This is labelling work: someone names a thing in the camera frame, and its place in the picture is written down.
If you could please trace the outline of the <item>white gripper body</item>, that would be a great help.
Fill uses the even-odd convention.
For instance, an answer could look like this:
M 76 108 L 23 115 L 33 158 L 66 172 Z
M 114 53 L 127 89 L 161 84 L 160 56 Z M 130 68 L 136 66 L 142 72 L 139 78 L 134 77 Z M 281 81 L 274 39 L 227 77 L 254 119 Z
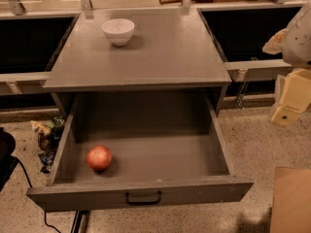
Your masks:
M 311 2 L 306 2 L 288 24 L 282 54 L 294 67 L 311 67 Z

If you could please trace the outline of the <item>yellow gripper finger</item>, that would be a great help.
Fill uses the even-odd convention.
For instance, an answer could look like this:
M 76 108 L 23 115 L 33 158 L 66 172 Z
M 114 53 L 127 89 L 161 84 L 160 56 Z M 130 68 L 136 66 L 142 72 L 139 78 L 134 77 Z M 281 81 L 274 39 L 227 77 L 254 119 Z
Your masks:
M 311 104 L 311 70 L 294 69 L 287 76 L 279 75 L 274 97 L 270 122 L 279 126 L 294 124 Z
M 280 53 L 283 49 L 284 37 L 287 33 L 286 29 L 282 29 L 275 33 L 262 47 L 262 51 L 268 54 Z

